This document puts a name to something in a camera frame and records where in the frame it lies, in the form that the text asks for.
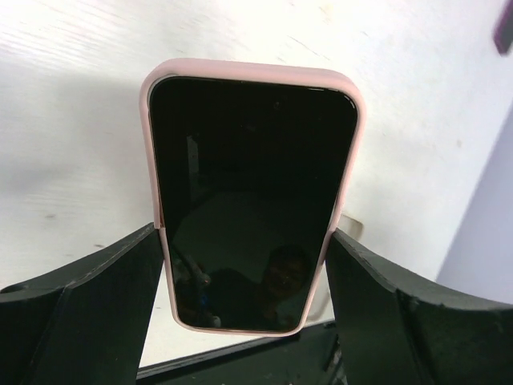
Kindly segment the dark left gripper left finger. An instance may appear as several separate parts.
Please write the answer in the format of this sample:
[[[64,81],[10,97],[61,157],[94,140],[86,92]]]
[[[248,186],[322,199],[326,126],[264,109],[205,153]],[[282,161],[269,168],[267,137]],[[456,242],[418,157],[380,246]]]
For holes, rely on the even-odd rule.
[[[133,384],[163,265],[145,225],[1,291],[3,384]]]

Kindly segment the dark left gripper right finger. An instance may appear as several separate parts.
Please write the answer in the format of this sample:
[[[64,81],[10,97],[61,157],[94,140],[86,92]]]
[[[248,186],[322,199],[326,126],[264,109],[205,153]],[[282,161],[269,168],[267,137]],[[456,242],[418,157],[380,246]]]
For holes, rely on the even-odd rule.
[[[441,286],[340,230],[326,269],[350,384],[510,384],[512,307]]]

